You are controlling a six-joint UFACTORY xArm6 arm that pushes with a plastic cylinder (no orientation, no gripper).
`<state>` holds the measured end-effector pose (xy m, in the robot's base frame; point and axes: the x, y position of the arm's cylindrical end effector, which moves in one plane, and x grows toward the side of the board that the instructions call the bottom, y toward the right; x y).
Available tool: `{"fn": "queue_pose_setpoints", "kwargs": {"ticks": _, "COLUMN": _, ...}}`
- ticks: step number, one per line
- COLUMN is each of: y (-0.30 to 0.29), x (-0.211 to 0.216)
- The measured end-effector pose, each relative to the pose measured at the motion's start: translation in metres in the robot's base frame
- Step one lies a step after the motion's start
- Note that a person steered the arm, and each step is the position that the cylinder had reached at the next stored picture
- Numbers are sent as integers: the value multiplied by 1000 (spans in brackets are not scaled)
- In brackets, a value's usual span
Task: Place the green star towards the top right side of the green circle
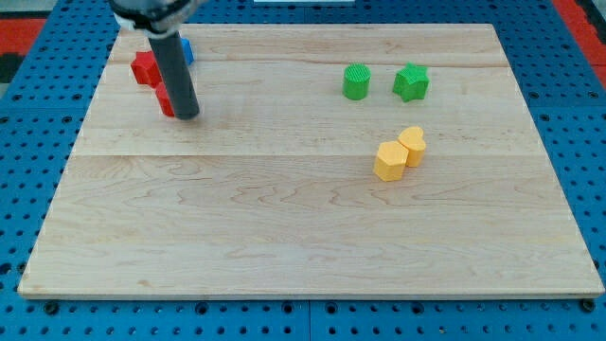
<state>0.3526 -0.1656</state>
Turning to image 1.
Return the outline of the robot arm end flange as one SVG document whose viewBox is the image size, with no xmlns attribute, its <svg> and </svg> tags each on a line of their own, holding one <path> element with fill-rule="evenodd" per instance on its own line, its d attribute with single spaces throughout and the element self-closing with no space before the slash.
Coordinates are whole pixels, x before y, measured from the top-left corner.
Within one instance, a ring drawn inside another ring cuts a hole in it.
<svg viewBox="0 0 606 341">
<path fill-rule="evenodd" d="M 109 0 L 117 23 L 160 39 L 178 30 L 207 0 Z"/>
</svg>

